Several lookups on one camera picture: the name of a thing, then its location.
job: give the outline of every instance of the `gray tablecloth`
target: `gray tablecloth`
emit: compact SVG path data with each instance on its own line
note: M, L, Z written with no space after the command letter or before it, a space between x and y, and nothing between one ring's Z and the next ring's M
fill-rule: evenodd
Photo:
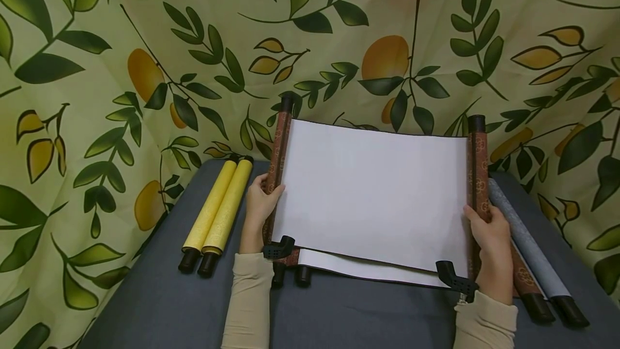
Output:
M213 278L183 275L177 265L180 248L222 164L208 161L196 173L80 349L220 347L245 202ZM266 162L257 162L250 178L267 169ZM516 301L517 348L619 348L620 311L592 272L510 175L497 173L494 178L591 321L585 330L567 329L559 321L538 326ZM272 291L272 348L452 348L456 300L456 293L443 289L316 270L311 287L302 289L289 271L285 287Z

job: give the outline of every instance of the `yellow leaf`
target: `yellow leaf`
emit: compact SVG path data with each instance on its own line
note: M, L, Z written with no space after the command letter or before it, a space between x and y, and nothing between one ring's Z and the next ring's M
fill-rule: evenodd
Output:
M282 68L282 70L280 72L278 72L278 74L273 79L273 84L277 84L279 82L282 82L282 81L288 79L288 76L290 76L291 73L293 73L293 67L292 66L287 66L285 68Z
M58 172L64 177L67 171L65 141L62 140L62 137L58 136L54 139L54 145L56 145L56 150L58 152Z
M558 63L561 59L562 55L549 46L531 47L511 58L515 63L535 71L548 68Z
M564 217L566 217L566 221L573 221L579 217L581 210L579 209L578 203L559 197L558 200L564 205Z
M551 202L549 202L541 194L538 195L538 203L541 206L542 213L550 221L558 217L558 214L560 214L560 212L557 209L555 209L555 206L553 206Z
M507 154L510 154L511 152L516 150L523 142L529 141L532 138L533 134L533 130L526 127L521 130L521 132L515 134L513 137L510 137L507 141L497 146L497 149L495 149L491 153L491 162L497 162L501 158L507 156Z
M214 158L223 158L226 156L226 154L224 154L223 152L221 152L219 149L215 148L214 146L210 146L208 149L206 149L205 153L211 155Z
M612 104L620 100L620 78L613 81L613 83L605 89L605 94L607 94L609 102Z
M262 40L259 44L254 46L254 48L264 48L264 50L270 51L272 53L281 53L284 51L284 46L275 38L267 38Z
M38 178L49 168L54 155L54 144L50 138L40 138L28 146L28 175L30 183L35 183Z
M583 29L579 26L566 26L543 32L541 36L554 38L564 46L579 46L583 42Z
M546 72L542 76L536 77L530 82L530 85L542 85L555 81L563 75L567 74L572 68L573 67L571 65L555 68L552 71Z
M277 59L261 55L250 65L249 71L258 74L272 74L280 66Z
M41 119L32 109L24 111L17 119L17 142L24 135L30 132L37 132L44 128Z

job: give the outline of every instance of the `forearm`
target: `forearm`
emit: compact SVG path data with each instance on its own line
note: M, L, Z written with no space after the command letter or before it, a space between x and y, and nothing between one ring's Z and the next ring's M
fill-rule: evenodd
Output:
M222 349L269 348L273 265L262 254L237 254Z

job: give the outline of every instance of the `yellow rolled scroll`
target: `yellow rolled scroll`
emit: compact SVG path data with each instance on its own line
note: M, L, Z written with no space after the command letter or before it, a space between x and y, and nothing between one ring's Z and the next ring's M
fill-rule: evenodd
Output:
M237 170L234 172L220 209L217 210L213 220L211 230L205 239L202 247L203 258L198 268L199 275L205 278L210 278L213 275L217 260L224 252L228 235L233 228L234 219L243 198L245 186L248 184L250 173L252 173L252 164L252 157L244 157L237 165Z
M201 256L201 248L207 238L207 234L211 229L213 220L217 214L217 210L220 209L220 205L224 199L228 186L233 180L233 175L237 169L237 158L232 158L224 162L220 174L217 175L217 179L209 192L207 201L203 205L202 209L196 221L192 226L192 230L187 235L187 240L183 244L181 250L183 251L183 259L179 264L179 271L184 273L193 272L196 262Z

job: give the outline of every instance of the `brown brocade scroll rod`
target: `brown brocade scroll rod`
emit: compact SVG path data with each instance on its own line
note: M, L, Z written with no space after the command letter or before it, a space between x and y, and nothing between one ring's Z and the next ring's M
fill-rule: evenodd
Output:
M489 211L489 170L487 169L487 134L484 116L473 115L468 118L468 205L480 217L490 222ZM534 280L529 268L521 255L511 246L513 260L513 283L519 297L530 315L530 318L541 324L555 321L549 305L544 300L543 293ZM469 276L476 279L480 271L480 247L475 240L470 251Z

